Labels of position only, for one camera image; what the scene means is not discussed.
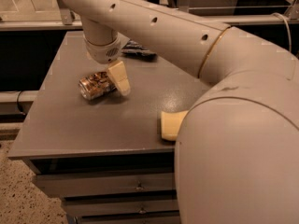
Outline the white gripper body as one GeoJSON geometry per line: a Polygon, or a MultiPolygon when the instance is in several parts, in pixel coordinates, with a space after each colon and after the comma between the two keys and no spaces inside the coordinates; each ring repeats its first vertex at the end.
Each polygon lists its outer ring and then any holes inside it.
{"type": "Polygon", "coordinates": [[[115,61],[121,53],[121,40],[117,35],[84,36],[90,56],[100,64],[115,61]]]}

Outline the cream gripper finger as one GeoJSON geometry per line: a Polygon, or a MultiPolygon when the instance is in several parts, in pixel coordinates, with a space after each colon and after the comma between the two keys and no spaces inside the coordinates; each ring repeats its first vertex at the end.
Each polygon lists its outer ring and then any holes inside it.
{"type": "Polygon", "coordinates": [[[123,61],[116,60],[107,67],[107,75],[122,96],[130,93],[131,87],[123,61]]]}

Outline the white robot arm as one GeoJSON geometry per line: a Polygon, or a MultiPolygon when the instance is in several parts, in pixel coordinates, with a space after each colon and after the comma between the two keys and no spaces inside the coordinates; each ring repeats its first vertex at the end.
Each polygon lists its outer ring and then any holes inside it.
{"type": "Polygon", "coordinates": [[[298,61],[238,28],[142,0],[63,0],[209,87],[178,132],[182,224],[299,224],[298,61]]]}

